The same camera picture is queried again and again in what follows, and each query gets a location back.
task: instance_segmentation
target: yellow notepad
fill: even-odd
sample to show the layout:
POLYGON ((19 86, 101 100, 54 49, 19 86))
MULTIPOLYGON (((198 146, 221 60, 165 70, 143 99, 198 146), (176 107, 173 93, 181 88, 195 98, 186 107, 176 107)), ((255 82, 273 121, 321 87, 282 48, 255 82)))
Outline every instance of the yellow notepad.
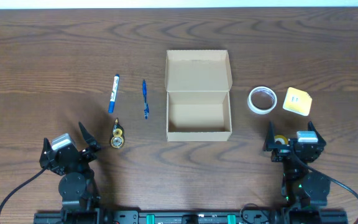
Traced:
POLYGON ((308 116, 310 108, 311 97, 307 92, 292 87, 288 88, 283 109, 303 116, 308 116))

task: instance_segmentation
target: black and yellow correction tape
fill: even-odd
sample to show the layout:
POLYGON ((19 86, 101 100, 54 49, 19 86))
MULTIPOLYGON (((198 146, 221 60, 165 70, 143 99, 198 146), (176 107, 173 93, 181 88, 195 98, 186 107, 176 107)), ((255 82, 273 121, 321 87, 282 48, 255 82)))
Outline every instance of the black and yellow correction tape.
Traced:
POLYGON ((111 137, 110 137, 110 145, 115 149, 120 149, 124 146, 124 128, 121 127, 118 123, 118 118, 112 127, 111 137))

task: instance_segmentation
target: wooden table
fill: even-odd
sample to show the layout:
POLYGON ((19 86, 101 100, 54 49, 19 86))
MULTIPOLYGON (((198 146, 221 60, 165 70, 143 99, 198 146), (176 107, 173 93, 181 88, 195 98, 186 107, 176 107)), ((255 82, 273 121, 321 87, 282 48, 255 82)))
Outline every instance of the wooden table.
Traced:
MULTIPOLYGON (((282 165, 262 152, 269 119, 287 136, 312 120, 328 143, 312 166, 358 192, 358 8, 0 11, 0 203, 40 170, 44 137, 70 133, 84 148, 81 121, 107 145, 117 117, 125 146, 91 163, 110 207, 240 210, 248 202, 282 203, 282 165), (228 49, 228 142, 167 142, 167 49, 228 49), (116 73, 121 82, 111 116, 116 73), (258 85, 278 96, 267 116, 246 105, 258 85), (313 98, 308 117, 282 109, 289 86, 313 98)), ((59 210, 60 178, 47 171, 18 191, 1 221, 30 223, 39 210, 59 210)), ((344 208, 350 222, 358 214, 357 200, 335 184, 328 207, 344 208)))

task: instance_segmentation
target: cardboard box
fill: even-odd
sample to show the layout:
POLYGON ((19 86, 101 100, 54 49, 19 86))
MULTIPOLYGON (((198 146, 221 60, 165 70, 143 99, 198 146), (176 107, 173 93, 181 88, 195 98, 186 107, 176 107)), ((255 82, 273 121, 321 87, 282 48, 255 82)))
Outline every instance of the cardboard box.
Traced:
POLYGON ((168 50, 168 141, 227 141, 232 133, 227 50, 168 50))

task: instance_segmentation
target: blue pen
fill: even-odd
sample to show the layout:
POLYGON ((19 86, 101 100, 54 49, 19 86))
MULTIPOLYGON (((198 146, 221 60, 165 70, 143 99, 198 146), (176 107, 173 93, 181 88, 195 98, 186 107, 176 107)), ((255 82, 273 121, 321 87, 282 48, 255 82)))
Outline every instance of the blue pen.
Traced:
POLYGON ((145 80, 143 80, 143 99, 144 99, 144 118, 147 119, 149 117, 149 104, 147 103, 147 89, 146 89, 145 80))
POLYGON ((114 104, 116 103, 118 83, 119 83, 119 75, 117 74, 114 77, 114 85, 112 86, 112 90, 111 90, 109 113, 112 113, 114 111, 114 104))

